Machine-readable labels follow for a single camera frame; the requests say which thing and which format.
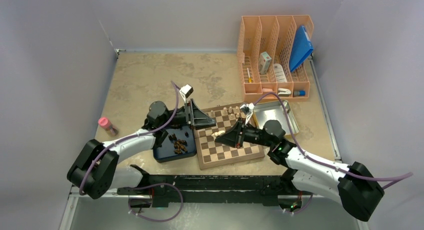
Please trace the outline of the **light chess knight piece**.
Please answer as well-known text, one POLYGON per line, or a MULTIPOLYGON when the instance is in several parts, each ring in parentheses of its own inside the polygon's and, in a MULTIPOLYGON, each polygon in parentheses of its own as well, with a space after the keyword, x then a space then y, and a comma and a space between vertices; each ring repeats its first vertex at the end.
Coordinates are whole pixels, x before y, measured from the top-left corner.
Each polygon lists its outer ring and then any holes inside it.
POLYGON ((213 133, 211 134, 211 136, 212 136, 212 137, 214 137, 214 138, 217 138, 217 137, 219 137, 219 136, 221 136, 221 135, 223 135, 223 134, 225 134, 225 133, 226 133, 226 131, 225 131, 225 130, 220 130, 220 131, 213 132, 213 133))

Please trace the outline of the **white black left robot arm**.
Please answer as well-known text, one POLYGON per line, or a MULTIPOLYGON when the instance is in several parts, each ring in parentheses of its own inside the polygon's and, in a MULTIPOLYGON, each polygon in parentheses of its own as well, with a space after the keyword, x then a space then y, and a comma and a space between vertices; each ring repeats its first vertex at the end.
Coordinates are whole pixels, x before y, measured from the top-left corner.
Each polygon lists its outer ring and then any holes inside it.
POLYGON ((107 190, 121 188, 114 181, 117 165, 148 150, 174 151, 179 138, 194 142, 194 131, 216 126, 216 120, 200 110, 193 99, 169 110, 162 101, 149 106, 144 125, 136 132, 112 141, 89 140, 71 165, 66 178, 81 195, 98 199, 107 190))

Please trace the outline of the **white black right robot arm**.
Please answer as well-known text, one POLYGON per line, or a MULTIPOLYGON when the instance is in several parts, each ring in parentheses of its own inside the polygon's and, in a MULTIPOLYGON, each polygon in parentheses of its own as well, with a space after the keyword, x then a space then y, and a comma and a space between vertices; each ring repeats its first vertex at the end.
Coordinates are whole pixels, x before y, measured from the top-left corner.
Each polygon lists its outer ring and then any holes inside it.
POLYGON ((385 192, 368 168, 360 162, 348 165, 301 151, 285 134, 277 120, 268 120, 259 129, 238 119, 215 142, 232 148, 241 148, 244 142, 268 147, 271 161, 291 173, 280 181, 284 192, 299 190, 326 197, 341 204, 352 217, 369 221, 385 192))

